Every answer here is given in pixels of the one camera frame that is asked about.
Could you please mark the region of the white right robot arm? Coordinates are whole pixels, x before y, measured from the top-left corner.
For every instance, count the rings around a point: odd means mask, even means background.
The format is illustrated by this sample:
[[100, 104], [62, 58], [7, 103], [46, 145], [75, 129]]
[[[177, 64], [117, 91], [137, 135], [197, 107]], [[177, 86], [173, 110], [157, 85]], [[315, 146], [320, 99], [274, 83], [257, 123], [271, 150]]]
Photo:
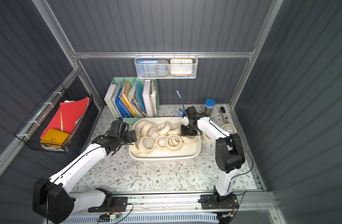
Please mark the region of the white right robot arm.
[[219, 176], [211, 195], [202, 195], [204, 209], [227, 208], [238, 209], [239, 201], [232, 192], [233, 180], [237, 170], [245, 163], [242, 141], [238, 134], [231, 134], [217, 124], [205, 113], [198, 113], [194, 106], [188, 107], [183, 115], [181, 135], [184, 137], [205, 134], [215, 145], [215, 161]]

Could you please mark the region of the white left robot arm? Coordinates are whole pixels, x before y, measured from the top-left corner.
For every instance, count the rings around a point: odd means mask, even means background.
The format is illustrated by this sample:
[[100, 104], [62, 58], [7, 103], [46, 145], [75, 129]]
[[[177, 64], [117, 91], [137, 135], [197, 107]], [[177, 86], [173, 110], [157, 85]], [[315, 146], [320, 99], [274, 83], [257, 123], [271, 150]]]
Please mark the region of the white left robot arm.
[[97, 188], [72, 193], [73, 187], [96, 163], [114, 155], [122, 146], [137, 141], [135, 130], [122, 118], [112, 122], [110, 129], [97, 136], [87, 149], [66, 167], [48, 179], [40, 178], [33, 186], [33, 212], [54, 224], [65, 221], [71, 214], [88, 209], [110, 211], [114, 208], [110, 191]]

